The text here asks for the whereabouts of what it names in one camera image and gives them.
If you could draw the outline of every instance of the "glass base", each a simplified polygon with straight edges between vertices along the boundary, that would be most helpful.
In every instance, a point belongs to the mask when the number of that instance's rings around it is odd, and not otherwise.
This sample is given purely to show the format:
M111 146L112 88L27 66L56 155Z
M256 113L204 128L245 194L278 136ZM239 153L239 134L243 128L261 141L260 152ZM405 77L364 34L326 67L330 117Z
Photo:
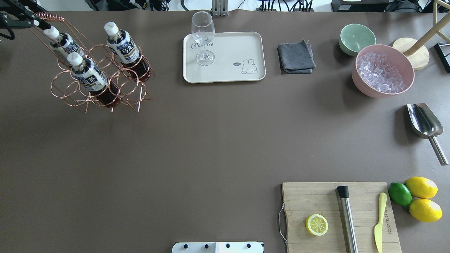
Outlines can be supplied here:
M209 66L214 62L216 56L213 52L206 50L197 54L197 62L202 66Z

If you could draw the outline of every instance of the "bowl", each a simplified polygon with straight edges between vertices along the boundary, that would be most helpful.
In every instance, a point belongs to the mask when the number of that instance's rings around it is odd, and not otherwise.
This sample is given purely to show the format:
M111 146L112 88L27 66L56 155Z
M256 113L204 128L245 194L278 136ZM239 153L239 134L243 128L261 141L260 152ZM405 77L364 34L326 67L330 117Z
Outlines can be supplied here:
M374 89L363 80L363 78L358 73L356 62L359 58L361 58L362 56L366 55L369 52L374 52L376 54L382 53L387 54L384 63L390 64L391 66L395 66L398 69L398 72L403 79L403 83L405 84L405 88L402 91L398 93L381 92L377 89ZM351 77L353 79L355 86L367 96L373 98L387 98L401 94L407 91L412 86L414 82L414 69L408 58L400 51L394 49L393 47L387 45L370 45L363 48L361 52L359 52L359 54L356 56L355 63L353 64L353 69L351 72Z
M360 24L349 24L341 30L339 46L344 53L356 56L363 48L376 44L374 33Z

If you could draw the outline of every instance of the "lemon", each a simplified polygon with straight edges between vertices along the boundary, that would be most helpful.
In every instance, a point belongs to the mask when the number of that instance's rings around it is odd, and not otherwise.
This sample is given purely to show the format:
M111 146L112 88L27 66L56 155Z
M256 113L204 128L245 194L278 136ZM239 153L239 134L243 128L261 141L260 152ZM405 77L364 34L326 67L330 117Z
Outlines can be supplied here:
M312 235L324 235L328 231L328 222L320 214L311 214L306 219L306 230Z
M434 222L442 217L441 207L429 199L413 200L409 205L409 213L423 222Z
M392 183L387 189L391 199L402 206L407 206L411 203L413 197L411 196L410 190L401 183Z
M431 199L437 193L436 184L428 178L414 176L405 181L411 195L422 199Z

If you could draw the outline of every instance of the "folded napkin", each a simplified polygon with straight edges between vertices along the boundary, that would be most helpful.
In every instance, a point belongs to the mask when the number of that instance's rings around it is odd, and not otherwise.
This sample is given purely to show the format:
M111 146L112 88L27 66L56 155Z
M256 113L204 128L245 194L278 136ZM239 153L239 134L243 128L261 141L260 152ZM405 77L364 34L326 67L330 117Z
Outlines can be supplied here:
M283 43L278 46L283 70L290 74L311 74L315 67L311 45L303 40L300 43Z

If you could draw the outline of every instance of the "wooden cutting board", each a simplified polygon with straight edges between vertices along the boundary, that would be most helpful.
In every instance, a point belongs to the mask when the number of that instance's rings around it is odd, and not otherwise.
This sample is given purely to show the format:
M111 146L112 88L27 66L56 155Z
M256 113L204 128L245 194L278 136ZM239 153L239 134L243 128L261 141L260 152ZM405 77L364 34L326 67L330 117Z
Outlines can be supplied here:
M285 204L288 253L346 253L345 227L340 212L336 187L348 185L350 206L360 253L377 253L374 226L378 222L378 198L388 195L384 213L383 253L401 253L397 227L392 212L386 182L285 182ZM305 228L311 214L323 215L328 221L328 232L314 236Z

